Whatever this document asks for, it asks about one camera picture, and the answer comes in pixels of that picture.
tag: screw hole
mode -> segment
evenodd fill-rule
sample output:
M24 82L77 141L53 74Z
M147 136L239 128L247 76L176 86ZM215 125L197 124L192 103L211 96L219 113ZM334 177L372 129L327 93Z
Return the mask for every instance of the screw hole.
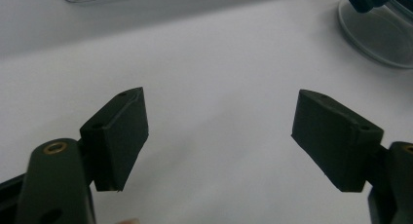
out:
M52 224L58 221L63 214L63 211L59 208L52 209L40 217L39 224Z
M92 128L94 129L101 129L103 127L103 123L94 124Z
M51 143L48 146L43 149L43 152L45 154L56 154L60 153L61 151L65 150L67 147L67 144L65 142L55 142Z

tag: brass insert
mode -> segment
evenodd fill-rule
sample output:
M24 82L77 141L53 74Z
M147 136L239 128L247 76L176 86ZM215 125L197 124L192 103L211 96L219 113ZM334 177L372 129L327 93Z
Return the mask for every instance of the brass insert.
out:
M404 146L404 149L408 152L413 154L413 144L408 144Z
M56 153L60 153L61 151L65 150L67 148L67 143L65 142L54 142L49 144L48 146L46 146L43 149L43 152L45 154L56 154Z

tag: clear plastic container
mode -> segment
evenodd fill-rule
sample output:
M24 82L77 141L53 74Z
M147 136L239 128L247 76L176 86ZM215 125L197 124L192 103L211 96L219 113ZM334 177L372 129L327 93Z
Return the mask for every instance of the clear plastic container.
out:
M413 68L413 8L409 4L391 0L361 14L349 0L341 0L338 17L346 36L363 53L393 67Z

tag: white surface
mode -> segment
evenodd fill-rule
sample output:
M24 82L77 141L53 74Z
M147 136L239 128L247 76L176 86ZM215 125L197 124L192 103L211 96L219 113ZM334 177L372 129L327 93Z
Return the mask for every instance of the white surface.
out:
M369 223L290 137L299 89L413 141L412 71L356 52L339 0L0 0L0 180L142 86L150 136L98 223Z

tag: plastic container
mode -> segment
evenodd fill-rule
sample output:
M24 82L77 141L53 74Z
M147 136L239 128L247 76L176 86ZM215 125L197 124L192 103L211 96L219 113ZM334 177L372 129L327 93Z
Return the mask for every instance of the plastic container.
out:
M368 13L358 13L341 0L338 18L344 34L363 53L393 67L413 68L412 3L391 0Z

